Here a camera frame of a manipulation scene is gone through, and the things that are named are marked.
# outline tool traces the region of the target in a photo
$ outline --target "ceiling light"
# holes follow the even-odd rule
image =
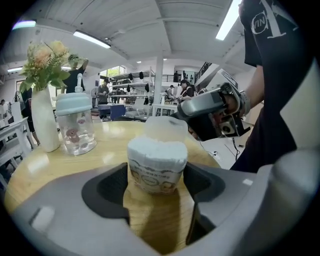
[[[22,66],[10,68],[10,69],[8,69],[8,72],[15,72],[15,71],[20,71],[20,70],[22,70]]]
[[[73,33],[74,36],[78,37],[78,38],[82,38],[85,39],[87,41],[90,41],[98,46],[102,46],[103,48],[109,49],[111,46],[109,44],[107,44],[106,42],[103,42],[97,38],[94,38],[91,35],[88,35],[86,33],[80,32],[80,31],[76,31]]]
[[[238,5],[242,0],[233,0],[228,13],[226,14],[224,21],[219,29],[218,34],[216,35],[216,39],[224,40],[229,33],[232,26],[235,24],[237,18],[239,17],[239,7]]]
[[[12,30],[21,29],[21,28],[33,28],[36,26],[36,22],[34,20],[23,20],[14,24]]]

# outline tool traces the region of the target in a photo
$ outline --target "white vase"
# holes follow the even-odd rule
[[[33,89],[31,112],[34,130],[43,150],[52,152],[59,148],[57,125],[48,86],[40,91]]]

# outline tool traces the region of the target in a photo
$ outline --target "cable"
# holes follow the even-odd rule
[[[232,138],[232,142],[233,142],[233,146],[236,150],[236,155],[235,155],[235,160],[237,161],[238,160],[238,154],[240,153],[240,151],[238,150],[237,146],[236,146],[236,143],[235,143],[235,138],[233,137]]]
[[[210,156],[215,156],[217,151],[214,151],[213,154],[210,151],[207,151],[205,147],[202,145],[201,140],[199,140],[201,147],[204,151],[206,151]]]

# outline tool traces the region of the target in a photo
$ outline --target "desk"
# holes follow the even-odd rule
[[[157,109],[160,109],[160,116],[162,116],[163,110],[173,110],[174,113],[178,111],[177,105],[169,105],[169,104],[153,104],[152,105],[152,116],[155,117],[157,113]]]
[[[127,144],[141,135],[143,128],[144,123],[141,122],[95,123],[96,147],[78,156],[65,154],[62,146],[50,153],[35,149],[21,162],[10,179],[4,198],[6,209],[11,213],[21,202],[55,178],[127,162]],[[196,140],[188,137],[185,144],[189,162],[219,167]],[[133,232],[160,253],[167,254],[186,246],[194,201],[183,178],[174,195],[152,195],[135,186],[128,171],[123,206],[129,209]]]
[[[125,105],[119,103],[100,104],[98,105],[98,109],[100,116],[108,115],[109,113],[107,113],[105,110],[110,110],[110,119],[112,121],[126,113]]]
[[[31,146],[35,149],[36,145],[34,144],[34,141],[32,139],[32,135],[31,135],[31,132],[29,129],[27,117],[21,119],[20,121],[10,123],[9,127],[1,130],[0,131],[0,141],[3,141],[3,143],[5,144],[7,137],[16,134],[16,136],[18,137],[22,152],[23,152],[22,156],[25,158],[30,153],[30,151],[28,150],[28,147],[25,142],[25,138],[23,136],[24,126],[26,128],[26,135],[29,139],[29,142],[30,142]]]

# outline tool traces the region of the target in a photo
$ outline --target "jar lid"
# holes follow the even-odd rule
[[[92,109],[92,102],[84,92],[61,93],[55,103],[55,114],[58,117],[80,113]]]

